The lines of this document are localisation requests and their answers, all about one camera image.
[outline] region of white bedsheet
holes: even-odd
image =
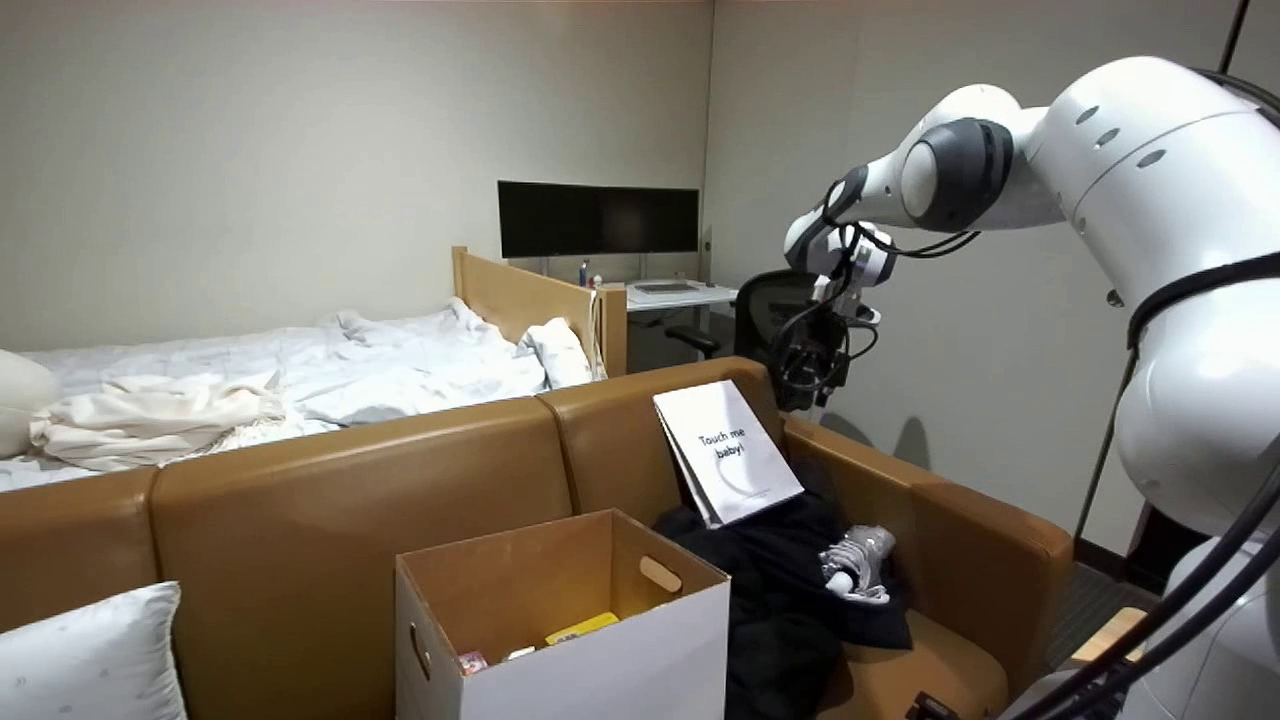
[[[340,311],[316,326],[31,359],[58,377],[58,405],[31,421],[41,452],[0,461],[0,492],[548,387],[539,354],[460,301],[403,321]]]

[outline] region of room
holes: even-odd
[[[696,182],[712,280],[779,265],[786,219],[948,87],[1047,103],[1112,56],[1254,82],[1251,0],[371,0],[0,5],[0,346],[248,332],[448,297],[497,250],[504,176]],[[1066,228],[988,232],[887,287],[827,427],[1075,528],[1122,559],[1106,454],[1122,316]]]

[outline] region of cardboard box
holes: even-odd
[[[543,646],[598,611],[620,619]],[[395,557],[399,720],[721,720],[724,670],[727,575],[631,515]]]

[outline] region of monitor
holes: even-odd
[[[498,179],[504,255],[696,250],[696,187]]]

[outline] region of yellow object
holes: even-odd
[[[587,633],[598,633],[598,629],[609,629],[609,623],[617,623],[617,615],[613,615],[613,611],[595,611],[595,615],[587,615],[587,619],[575,619],[575,623],[552,633],[552,634],[548,634],[548,646],[552,646],[552,645],[565,645],[565,640],[575,640],[575,634],[587,634]]]
[[[1148,611],[1140,609],[1120,609],[1099,633],[1091,633],[1071,659],[1075,665],[1091,665],[1096,656],[1104,656],[1130,623],[1140,623]]]

